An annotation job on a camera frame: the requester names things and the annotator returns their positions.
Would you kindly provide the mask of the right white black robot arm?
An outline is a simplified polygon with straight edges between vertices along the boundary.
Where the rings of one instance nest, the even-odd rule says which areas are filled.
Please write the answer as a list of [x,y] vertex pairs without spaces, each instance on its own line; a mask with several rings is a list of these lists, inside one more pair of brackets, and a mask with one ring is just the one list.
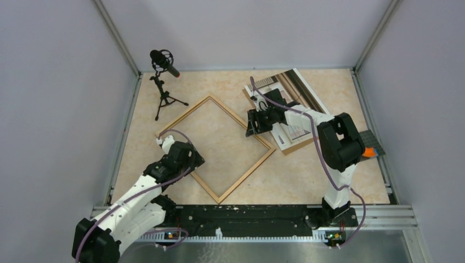
[[251,100],[256,108],[247,112],[247,137],[270,132],[277,124],[311,133],[330,182],[322,199],[321,217],[325,224],[336,226],[350,208],[351,179],[366,149],[351,116],[318,112],[296,101],[287,103],[276,89],[263,94],[254,88]]

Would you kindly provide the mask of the printed photo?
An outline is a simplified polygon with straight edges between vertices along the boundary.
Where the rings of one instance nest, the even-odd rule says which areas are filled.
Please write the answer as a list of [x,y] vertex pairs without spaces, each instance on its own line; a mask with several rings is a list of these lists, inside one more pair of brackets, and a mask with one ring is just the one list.
[[[318,126],[320,122],[331,119],[331,114],[315,111],[321,110],[321,108],[315,105],[316,101],[314,99],[310,99],[310,86],[295,68],[259,81],[251,78],[251,84],[246,87],[250,92],[250,98],[254,96],[254,92],[257,92],[260,96],[264,96],[265,93],[278,89],[286,100],[287,106],[280,104],[276,104],[276,106],[285,109],[287,126],[311,133],[312,131],[317,131],[316,128],[312,128],[310,118],[306,116],[300,117],[300,112],[307,112],[307,114],[313,116],[315,126]],[[317,134],[312,133],[312,136],[314,139],[317,137]]]

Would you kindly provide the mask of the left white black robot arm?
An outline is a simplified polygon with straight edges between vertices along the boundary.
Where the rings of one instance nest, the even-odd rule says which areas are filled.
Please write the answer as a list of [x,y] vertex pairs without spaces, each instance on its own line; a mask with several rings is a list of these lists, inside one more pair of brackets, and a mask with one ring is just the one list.
[[148,230],[176,221],[176,203],[164,190],[204,164],[191,142],[160,141],[164,155],[149,164],[133,186],[109,208],[76,226],[71,255],[76,262],[118,262]]

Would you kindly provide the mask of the wooden picture frame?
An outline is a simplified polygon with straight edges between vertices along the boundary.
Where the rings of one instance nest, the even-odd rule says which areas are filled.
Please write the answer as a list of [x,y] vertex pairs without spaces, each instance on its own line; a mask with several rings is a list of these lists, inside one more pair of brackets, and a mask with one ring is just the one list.
[[205,159],[191,173],[217,203],[229,197],[276,150],[214,95],[207,95],[162,128],[183,131]]

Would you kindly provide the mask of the brown cardboard backing board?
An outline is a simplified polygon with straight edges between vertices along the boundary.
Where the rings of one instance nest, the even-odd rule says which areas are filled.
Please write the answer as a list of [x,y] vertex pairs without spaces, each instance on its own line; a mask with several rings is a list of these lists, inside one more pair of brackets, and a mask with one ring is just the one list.
[[[327,107],[322,103],[322,101],[318,98],[317,94],[310,88],[310,99],[314,99],[315,105],[319,106],[321,110],[319,111],[325,114],[329,114]],[[250,92],[247,87],[242,89],[243,94],[245,95],[246,99],[252,105],[253,109],[255,109],[255,104],[250,99]],[[283,124],[277,124],[274,126],[273,130],[270,131],[271,135],[273,136],[274,140],[276,141],[279,149],[281,152],[286,156],[290,153],[314,142],[313,136],[311,132],[306,132],[305,130],[301,130],[299,128],[290,127]]]

